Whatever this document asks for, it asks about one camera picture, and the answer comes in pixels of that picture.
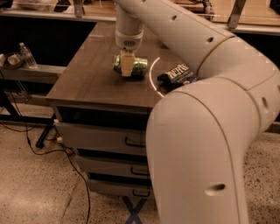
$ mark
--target countertop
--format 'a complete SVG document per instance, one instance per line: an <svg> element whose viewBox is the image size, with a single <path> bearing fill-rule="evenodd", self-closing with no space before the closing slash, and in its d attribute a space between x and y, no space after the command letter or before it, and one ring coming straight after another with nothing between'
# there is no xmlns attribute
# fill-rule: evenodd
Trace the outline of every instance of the countertop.
<svg viewBox="0 0 280 224"><path fill-rule="evenodd" d="M115 22L98 22L59 77L47 100L153 108L165 94L159 93L157 77L181 61L146 27L142 46L136 52L136 57L148 59L143 79L125 78L115 72L113 64L117 54Z"/></svg>

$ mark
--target cabinet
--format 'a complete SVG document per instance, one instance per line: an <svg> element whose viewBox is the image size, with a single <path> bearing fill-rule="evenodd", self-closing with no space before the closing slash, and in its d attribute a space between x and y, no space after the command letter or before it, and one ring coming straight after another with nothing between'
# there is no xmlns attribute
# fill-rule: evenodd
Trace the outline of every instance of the cabinet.
<svg viewBox="0 0 280 224"><path fill-rule="evenodd" d="M115 23L98 22L46 99L91 191L152 198L146 125L162 97L154 88L158 75L180 61L148 29L136 54L148 59L144 78L116 73L117 54Z"/></svg>
<svg viewBox="0 0 280 224"><path fill-rule="evenodd" d="M56 128L64 144L75 150L74 161L87 174L89 189L152 198L145 148L149 113L69 107L67 111L66 117L60 114L62 122Z"/></svg>

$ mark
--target green can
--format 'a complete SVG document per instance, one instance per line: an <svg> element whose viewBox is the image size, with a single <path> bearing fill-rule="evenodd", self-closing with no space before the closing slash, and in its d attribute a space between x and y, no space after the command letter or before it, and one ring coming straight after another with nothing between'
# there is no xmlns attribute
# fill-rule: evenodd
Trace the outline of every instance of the green can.
<svg viewBox="0 0 280 224"><path fill-rule="evenodd" d="M144 77L147 72L148 60L145 58L135 58L131 77ZM114 71L121 74L121 55L116 55L114 59Z"/></svg>

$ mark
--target drawer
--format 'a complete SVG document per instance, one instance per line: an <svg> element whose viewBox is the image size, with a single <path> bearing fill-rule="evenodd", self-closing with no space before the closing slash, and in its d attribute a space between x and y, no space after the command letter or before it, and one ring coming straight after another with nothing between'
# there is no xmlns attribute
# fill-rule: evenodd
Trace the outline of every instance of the drawer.
<svg viewBox="0 0 280 224"><path fill-rule="evenodd" d="M146 155L145 131L142 130L112 129L64 122L57 123L56 128L67 147Z"/></svg>
<svg viewBox="0 0 280 224"><path fill-rule="evenodd" d="M124 105L58 105L56 114L63 123L77 123L115 129L146 130L151 108Z"/></svg>
<svg viewBox="0 0 280 224"><path fill-rule="evenodd" d="M89 179L87 185L90 191L101 194L115 194L128 197L140 197L145 199L154 199L152 187L140 185L120 185L108 181L99 181Z"/></svg>
<svg viewBox="0 0 280 224"><path fill-rule="evenodd" d="M147 163L102 157L75 157L75 162L83 172L92 172L121 177L150 179Z"/></svg>

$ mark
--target terrazzo floor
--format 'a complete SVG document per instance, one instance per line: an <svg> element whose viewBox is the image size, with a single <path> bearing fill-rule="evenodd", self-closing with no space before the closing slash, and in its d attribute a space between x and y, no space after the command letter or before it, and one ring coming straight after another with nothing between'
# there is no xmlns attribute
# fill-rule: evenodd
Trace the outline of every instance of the terrazzo floor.
<svg viewBox="0 0 280 224"><path fill-rule="evenodd" d="M53 113L48 107L21 103L18 106L26 116L50 117ZM4 108L0 108L0 113L6 113ZM22 125L8 126L25 130ZM37 126L29 131L33 149L37 153L61 150L56 141L45 141L43 149L34 146L43 128ZM55 134L52 129L47 139ZM66 153L58 151L37 156L29 147L25 132L16 132L3 125L0 125L0 151L0 223L86 223L87 189ZM248 149L244 178L251 224L280 223L279 161L280 135L277 133L260 135ZM160 223L155 201L143 201L142 207L139 201L138 198L91 192L88 223ZM140 212L133 213L128 209L136 210L137 206L141 208L138 209Z"/></svg>

